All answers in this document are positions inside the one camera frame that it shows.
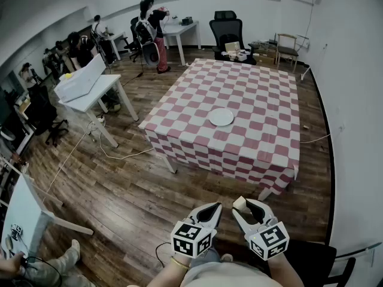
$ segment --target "wooden floor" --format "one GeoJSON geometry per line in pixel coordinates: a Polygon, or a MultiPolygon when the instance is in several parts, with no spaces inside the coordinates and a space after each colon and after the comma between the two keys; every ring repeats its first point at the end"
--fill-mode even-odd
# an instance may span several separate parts
{"type": "MultiPolygon", "coordinates": [[[[106,115],[106,128],[120,144],[114,149],[102,138],[109,155],[124,156],[151,148],[138,124],[186,69],[180,65],[177,49],[170,49],[168,56],[170,72],[158,75],[144,65],[144,75],[124,86],[139,116],[138,122],[133,121],[126,108],[106,115]]],[[[188,49],[185,57],[191,63],[197,57],[213,58],[213,54],[209,49],[188,49]]],[[[290,65],[286,65],[281,69],[289,70],[290,65]]],[[[304,70],[297,66],[297,73],[304,70]]],[[[122,75],[122,84],[140,71],[139,59],[132,63],[127,54],[112,67],[112,73],[122,75]]],[[[298,97],[301,141],[326,135],[318,95],[309,74],[298,85],[298,97]]],[[[51,101],[57,101],[54,93],[51,101]]],[[[59,117],[69,120],[69,133],[61,138],[57,148],[44,143],[48,133],[34,137],[26,151],[31,177],[43,190],[49,188],[58,167],[83,135],[63,106],[55,105],[59,117]]],[[[95,111],[101,112],[98,105],[95,111]]],[[[196,206],[214,201],[222,202],[224,207],[217,234],[218,250],[231,252],[243,261],[253,256],[245,247],[244,236],[230,209],[240,195],[256,199],[260,187],[182,165],[174,175],[153,151],[125,160],[107,158],[98,139],[97,131],[86,135],[51,186],[49,192],[61,199],[64,206],[45,203],[59,217],[89,227],[95,234],[90,237],[50,227],[41,245],[43,258],[60,256],[71,239],[76,238],[82,250],[78,267],[97,286],[144,286],[161,269],[155,248],[169,241],[174,224],[196,206]]],[[[266,203],[283,221],[292,239],[324,241],[330,209],[327,139],[301,145],[297,180],[280,196],[272,194],[266,203]]],[[[168,262],[170,251],[169,245],[163,245],[159,249],[160,258],[168,262]]]]}

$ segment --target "white desk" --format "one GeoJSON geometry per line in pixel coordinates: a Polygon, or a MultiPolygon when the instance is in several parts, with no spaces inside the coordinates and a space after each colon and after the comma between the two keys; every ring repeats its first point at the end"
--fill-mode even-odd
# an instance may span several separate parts
{"type": "Polygon", "coordinates": [[[196,28],[196,35],[197,35],[197,44],[198,49],[201,49],[201,36],[199,34],[199,23],[198,21],[193,22],[192,24],[188,26],[181,26],[181,25],[166,25],[165,30],[162,28],[163,36],[165,38],[165,44],[166,48],[169,49],[169,37],[175,36],[177,39],[177,45],[178,45],[178,51],[180,52],[181,56],[181,63],[183,66],[185,66],[185,57],[184,57],[184,51],[182,49],[182,43],[181,43],[181,34],[185,31],[195,27],[196,28]]]}
{"type": "Polygon", "coordinates": [[[88,228],[55,217],[54,213],[45,208],[36,191],[47,200],[51,200],[59,206],[62,205],[61,201],[35,187],[28,175],[20,175],[12,193],[1,236],[1,247],[7,253],[7,258],[10,253],[5,239],[11,235],[12,224],[17,224],[22,228],[21,237],[24,242],[12,239],[13,253],[22,251],[26,255],[33,256],[37,253],[42,235],[50,222],[89,235],[93,234],[93,231],[88,228]]]}
{"type": "Polygon", "coordinates": [[[118,59],[118,60],[121,60],[121,57],[120,57],[120,55],[119,55],[119,53],[118,53],[117,46],[115,45],[115,40],[117,40],[117,39],[120,38],[120,37],[126,37],[125,32],[116,33],[116,34],[114,34],[114,35],[112,35],[112,36],[108,36],[108,38],[107,38],[107,40],[109,40],[110,43],[112,44],[114,53],[115,53],[115,55],[117,56],[117,59],[118,59]]]}
{"type": "MultiPolygon", "coordinates": [[[[124,102],[127,110],[133,117],[135,121],[138,120],[138,116],[136,115],[136,112],[133,109],[132,104],[130,104],[129,99],[127,98],[127,95],[124,91],[124,88],[122,87],[120,83],[121,75],[119,74],[112,74],[112,75],[101,75],[99,79],[95,82],[95,85],[93,85],[90,92],[82,97],[79,97],[77,99],[71,100],[69,102],[62,102],[62,100],[59,101],[60,104],[65,105],[67,110],[71,112],[74,116],[75,113],[72,109],[76,109],[80,112],[86,113],[89,118],[96,124],[96,127],[101,131],[101,133],[109,140],[109,142],[114,146],[115,148],[118,147],[118,143],[114,140],[114,138],[108,133],[108,131],[102,126],[102,124],[98,121],[94,113],[92,112],[91,108],[92,106],[98,102],[101,106],[101,108],[104,110],[104,112],[108,112],[107,108],[105,107],[104,103],[101,101],[101,97],[110,89],[114,84],[117,85],[117,90],[120,93],[120,97],[122,101],[124,102]]],[[[81,127],[83,128],[85,133],[90,133],[90,131],[87,129],[87,126],[84,124],[81,124],[81,127]]]]}

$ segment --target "checkered tablecloth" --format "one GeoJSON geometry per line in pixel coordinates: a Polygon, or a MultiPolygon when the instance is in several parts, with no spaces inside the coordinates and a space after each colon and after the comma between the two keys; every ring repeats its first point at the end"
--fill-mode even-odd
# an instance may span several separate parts
{"type": "Polygon", "coordinates": [[[295,77],[241,63],[196,59],[139,126],[157,152],[280,194],[299,166],[295,77]],[[234,113],[216,127],[208,114],[234,113]]]}

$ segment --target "white plate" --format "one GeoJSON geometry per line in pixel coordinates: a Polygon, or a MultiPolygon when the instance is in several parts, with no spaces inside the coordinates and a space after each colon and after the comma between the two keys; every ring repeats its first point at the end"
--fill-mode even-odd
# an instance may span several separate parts
{"type": "Polygon", "coordinates": [[[209,120],[218,127],[226,126],[233,122],[233,112],[227,108],[216,108],[209,113],[209,120]]]}

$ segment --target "bracelet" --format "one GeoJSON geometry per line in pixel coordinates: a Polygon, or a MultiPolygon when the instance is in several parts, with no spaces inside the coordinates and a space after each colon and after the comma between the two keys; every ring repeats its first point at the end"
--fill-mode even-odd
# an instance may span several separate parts
{"type": "Polygon", "coordinates": [[[174,257],[172,257],[170,260],[171,260],[172,262],[174,262],[175,264],[179,265],[180,267],[182,267],[183,269],[186,269],[186,270],[189,270],[189,269],[190,269],[190,267],[188,267],[188,266],[186,266],[186,265],[180,263],[180,262],[177,261],[174,257]]]}

